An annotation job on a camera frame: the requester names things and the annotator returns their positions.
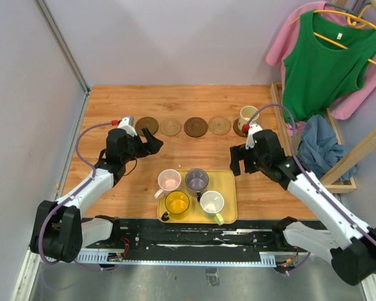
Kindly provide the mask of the woven rattan coaster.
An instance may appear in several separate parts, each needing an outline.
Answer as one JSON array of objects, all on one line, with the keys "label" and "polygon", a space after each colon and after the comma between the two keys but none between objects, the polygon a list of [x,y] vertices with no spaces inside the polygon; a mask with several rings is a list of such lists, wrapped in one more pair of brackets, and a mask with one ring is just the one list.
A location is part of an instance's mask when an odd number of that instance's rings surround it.
[{"label": "woven rattan coaster", "polygon": [[215,116],[208,121],[209,130],[216,135],[226,135],[231,129],[231,122],[223,116]]},{"label": "woven rattan coaster", "polygon": [[166,136],[175,136],[181,131],[182,125],[176,119],[165,119],[160,124],[160,131]]}]

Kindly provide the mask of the cream plastic cup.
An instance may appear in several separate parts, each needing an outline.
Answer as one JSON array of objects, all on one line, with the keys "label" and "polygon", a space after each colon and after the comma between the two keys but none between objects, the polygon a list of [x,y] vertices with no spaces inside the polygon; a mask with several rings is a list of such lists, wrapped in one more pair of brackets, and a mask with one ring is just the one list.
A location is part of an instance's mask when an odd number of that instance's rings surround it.
[{"label": "cream plastic cup", "polygon": [[258,111],[254,106],[247,105],[243,107],[239,113],[238,129],[243,130],[243,125]]}]

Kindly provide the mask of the white cup green handle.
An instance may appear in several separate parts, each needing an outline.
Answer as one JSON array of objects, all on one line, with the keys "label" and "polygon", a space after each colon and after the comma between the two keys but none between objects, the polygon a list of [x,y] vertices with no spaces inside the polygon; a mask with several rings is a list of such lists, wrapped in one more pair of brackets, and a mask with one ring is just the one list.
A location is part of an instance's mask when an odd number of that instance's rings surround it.
[{"label": "white cup green handle", "polygon": [[206,191],[200,199],[201,208],[205,216],[213,219],[218,225],[223,225],[225,220],[221,214],[225,200],[217,191]]}]

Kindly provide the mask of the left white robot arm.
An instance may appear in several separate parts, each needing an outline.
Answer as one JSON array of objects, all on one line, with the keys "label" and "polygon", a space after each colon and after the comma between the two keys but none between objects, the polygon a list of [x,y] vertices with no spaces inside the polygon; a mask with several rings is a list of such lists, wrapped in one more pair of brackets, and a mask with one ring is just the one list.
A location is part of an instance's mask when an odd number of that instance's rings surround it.
[{"label": "left white robot arm", "polygon": [[76,260],[83,247],[101,241],[114,248],[123,241],[118,218],[98,215],[82,222],[86,211],[122,177],[128,175],[126,165],[139,158],[154,155],[163,142],[148,129],[142,131],[143,142],[133,129],[126,127],[108,132],[106,147],[100,152],[91,173],[68,194],[55,201],[39,204],[31,236],[30,249],[48,265]]}]

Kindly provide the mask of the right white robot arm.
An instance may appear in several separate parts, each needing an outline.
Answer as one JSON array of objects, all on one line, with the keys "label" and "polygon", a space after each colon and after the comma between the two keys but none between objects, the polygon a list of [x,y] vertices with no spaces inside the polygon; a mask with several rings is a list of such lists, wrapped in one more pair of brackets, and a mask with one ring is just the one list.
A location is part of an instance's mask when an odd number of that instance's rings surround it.
[{"label": "right white robot arm", "polygon": [[245,144],[230,148],[230,155],[235,176],[241,173],[241,161],[246,173],[262,172],[311,209],[329,231],[322,233],[287,217],[271,235],[277,250],[304,249],[330,263],[349,285],[376,273],[376,228],[351,213],[296,156],[286,156],[275,132],[260,130],[249,135]]}]

